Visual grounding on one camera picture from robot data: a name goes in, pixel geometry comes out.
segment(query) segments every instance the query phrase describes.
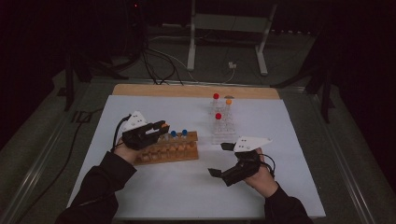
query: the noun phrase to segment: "black sleeve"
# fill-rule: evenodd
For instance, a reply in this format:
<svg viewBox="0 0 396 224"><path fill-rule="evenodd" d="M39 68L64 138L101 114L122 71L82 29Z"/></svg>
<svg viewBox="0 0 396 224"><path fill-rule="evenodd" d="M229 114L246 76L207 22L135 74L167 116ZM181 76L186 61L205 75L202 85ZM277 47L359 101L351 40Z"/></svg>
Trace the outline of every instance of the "black sleeve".
<svg viewBox="0 0 396 224"><path fill-rule="evenodd" d="M264 209L265 223L313 223L300 200L289 197L280 186L271 197L265 199Z"/></svg>
<svg viewBox="0 0 396 224"><path fill-rule="evenodd" d="M85 175L76 198L55 223L111 223L119 207L114 193L123 189L135 172L130 163L107 152L101 164Z"/></svg>

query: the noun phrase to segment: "floor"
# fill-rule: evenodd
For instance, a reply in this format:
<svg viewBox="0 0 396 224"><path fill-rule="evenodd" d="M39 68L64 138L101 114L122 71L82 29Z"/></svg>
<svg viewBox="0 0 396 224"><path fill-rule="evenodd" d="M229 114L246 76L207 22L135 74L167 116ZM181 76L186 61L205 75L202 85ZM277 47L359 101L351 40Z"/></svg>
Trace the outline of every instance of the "floor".
<svg viewBox="0 0 396 224"><path fill-rule="evenodd" d="M55 90L43 101L0 151L0 214L20 223L53 223L69 200L78 171L84 161L101 111L88 123L73 122L77 111L96 111L118 83L153 83L146 65L157 74L156 80L172 74L163 85L236 85L269 87L298 74L315 38L309 35L270 34L264 49L269 74L259 73L254 45L260 37L239 33L202 31L197 40L195 69L185 68L189 49L189 31L184 28L150 30L147 61L143 59L120 72L128 80L116 80L97 71L91 83L76 82L76 101L64 111L65 99L58 96L64 87L64 72L54 78ZM153 56L156 51L173 62ZM114 59L119 63L123 59ZM235 69L228 62L236 63ZM396 196L380 172L370 149L332 87L333 108L330 123L323 121L318 95L306 94L309 78L279 89L290 113L305 159L318 187L326 217L314 223L396 223ZM70 161L64 164L70 155ZM51 185L55 176L59 178ZM223 220L246 223L249 220ZM132 223L214 223L215 221L133 221Z"/></svg>

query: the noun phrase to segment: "black cable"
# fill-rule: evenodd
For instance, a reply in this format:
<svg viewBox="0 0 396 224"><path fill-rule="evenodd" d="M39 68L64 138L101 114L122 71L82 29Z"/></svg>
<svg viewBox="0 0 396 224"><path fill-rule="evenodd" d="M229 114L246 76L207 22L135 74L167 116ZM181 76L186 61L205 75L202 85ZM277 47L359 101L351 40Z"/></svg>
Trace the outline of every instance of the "black cable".
<svg viewBox="0 0 396 224"><path fill-rule="evenodd" d="M266 158L268 158L268 159L270 159L272 161L274 167L272 167L270 164L268 164L268 163L266 163L264 161L261 161L261 163L263 165L265 165L269 169L271 176L275 177L275 168L276 168L275 161L270 156L265 155L265 154L259 154L259 156L264 156L264 157L266 157Z"/></svg>
<svg viewBox="0 0 396 224"><path fill-rule="evenodd" d="M153 71L151 71L150 69L152 69L152 68L150 68L149 67L149 62L148 62L148 58L147 58L147 55L146 55L146 53L143 51L142 52L142 56L143 56L143 63L144 63L144 65L146 66L146 70L148 71L148 75L151 77L151 79L152 79L152 81L154 82L154 84L155 85L158 85L158 82L157 82L157 79L155 78L155 76L153 75Z"/></svg>
<svg viewBox="0 0 396 224"><path fill-rule="evenodd" d="M119 129L120 126L123 122L127 121L132 115L128 115L127 117L123 118L120 120L119 124L117 125L116 128L116 132L114 133L114 138L113 138L113 147L111 148L111 152L114 152L114 149L116 149L117 146L119 146L120 144L116 145L116 141L117 141L117 135L119 134Z"/></svg>
<svg viewBox="0 0 396 224"><path fill-rule="evenodd" d="M216 41L207 39L212 33L213 33L213 36L216 38ZM198 39L202 40L204 42L207 42L207 43L216 43L216 44L221 43L220 37L214 32L214 30L209 30L209 32L206 35L204 35L202 37L198 37Z"/></svg>
<svg viewBox="0 0 396 224"><path fill-rule="evenodd" d="M174 70L175 70L175 72L176 72L176 75L177 75L177 80L180 82L180 84L181 84L182 86L184 86L183 82L181 81L181 78L180 78L180 75L179 75L179 73L178 73L178 70L177 70L175 64L173 63L172 59L169 57L169 55L167 55L167 54L165 54L165 53L162 53L162 52L160 52L160 51L158 51L158 50L155 50L155 49L149 49L149 50L151 50L151 51L153 51L153 52L155 52L155 53L157 53L157 54L160 54L160 55L162 55L163 57L166 58L166 61L168 61L168 62L173 66L173 68L174 68Z"/></svg>
<svg viewBox="0 0 396 224"><path fill-rule="evenodd" d="M172 68L173 68L172 73L171 73L170 75L164 77L164 78L161 78L160 85L162 85L164 82L166 83L166 79L172 77L172 76L175 74L175 71L176 71L175 65L172 63L172 61L171 61L169 58L164 58L164 57L162 57L162 56L160 56L160 55L156 55L156 54L153 54L153 53L148 53L148 52L146 52L146 53L149 54L149 55L151 55L151 56L158 57L158 58L160 58L160 59L164 59L164 60L168 61L168 62L172 65Z"/></svg>
<svg viewBox="0 0 396 224"><path fill-rule="evenodd" d="M178 75L177 68L176 68L175 64L172 62L172 60L169 58L169 56L167 56L166 54L163 54L163 53L161 53L161 52L159 52L159 51L157 51L157 50L153 50L153 49L148 49L148 50L150 50L150 51L152 51L152 52L155 52L155 53L159 54L159 55L155 55L155 54L149 53L149 54L152 55L152 56L159 57L159 58L161 58L161 59L164 59L164 60L168 61L168 62L171 64L172 68L173 68L172 73L171 73L169 76L163 78L163 79L161 80L161 82L160 82L160 85L163 84L164 82L166 83L165 80L168 79L168 78L170 78L170 77L172 77L175 73L177 74L177 79L178 79L178 81L181 83L181 85L183 85L183 83L182 83L182 81L181 81L181 79L180 79L180 76Z"/></svg>
<svg viewBox="0 0 396 224"><path fill-rule="evenodd" d="M38 197L27 207L27 209L22 213L22 215L17 219L17 221L15 222L20 223L23 218L26 216L26 214L30 211L30 209L32 209L33 206L35 206L35 204L44 196L45 193L47 193L47 191L55 184L55 182L58 180L58 178L61 176L61 174L64 172L64 169L66 168L67 164L70 161L70 158L72 156L73 153L73 149L74 149L74 144L76 143L76 139L77 139L77 135L78 135L78 131L81 128L82 124L84 123L83 121L85 119L88 119L90 116L92 116L94 113L99 112L103 110L103 108L94 110L92 112L88 112L88 115L82 120L82 122L78 125L75 134L73 136L73 140L72 140L72 145L70 146L69 149L69 154L67 155L67 159L64 163L64 166L61 168L61 170L58 172L58 174L55 176L55 178L49 183L49 185L38 195Z"/></svg>
<svg viewBox="0 0 396 224"><path fill-rule="evenodd" d="M116 145L114 146L114 148L116 148L116 147L118 147L118 146L120 146L120 145L122 145L122 144L123 144L123 142L118 143L118 144L116 144Z"/></svg>

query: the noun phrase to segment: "red cap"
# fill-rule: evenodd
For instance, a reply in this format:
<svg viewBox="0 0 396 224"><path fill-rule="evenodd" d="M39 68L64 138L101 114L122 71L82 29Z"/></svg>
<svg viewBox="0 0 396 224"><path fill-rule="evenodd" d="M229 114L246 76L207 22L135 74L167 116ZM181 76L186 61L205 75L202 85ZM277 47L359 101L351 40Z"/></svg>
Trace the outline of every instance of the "red cap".
<svg viewBox="0 0 396 224"><path fill-rule="evenodd" d="M220 113L216 114L216 119L221 119L221 114Z"/></svg>

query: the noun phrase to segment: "dark background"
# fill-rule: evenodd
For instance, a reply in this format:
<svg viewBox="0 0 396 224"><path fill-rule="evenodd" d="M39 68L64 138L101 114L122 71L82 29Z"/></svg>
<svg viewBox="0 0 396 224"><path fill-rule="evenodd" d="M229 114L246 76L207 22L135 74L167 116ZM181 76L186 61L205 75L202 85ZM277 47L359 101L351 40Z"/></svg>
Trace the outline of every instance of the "dark background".
<svg viewBox="0 0 396 224"><path fill-rule="evenodd" d="M83 50L99 59L118 51L118 40L125 36L120 28L120 14L125 13L125 7L121 1L111 2L114 5L109 7L106 1L0 0L0 147L52 91L51 78L64 69L69 43L65 40L84 46ZM190 1L137 2L149 25L186 25L190 21ZM230 0L228 7L219 7L224 6L224 1L197 2L197 10L202 12L247 16L268 13L251 11L244 5L268 8L267 3L257 1L241 4ZM136 15L128 8L131 16ZM106 29L101 34L97 33L97 16L106 17ZM304 66L324 62L331 69L332 84L339 87L396 191L395 21L396 6L392 1L279 1L272 28L279 35L292 31L317 37ZM82 33L85 38L76 37Z"/></svg>

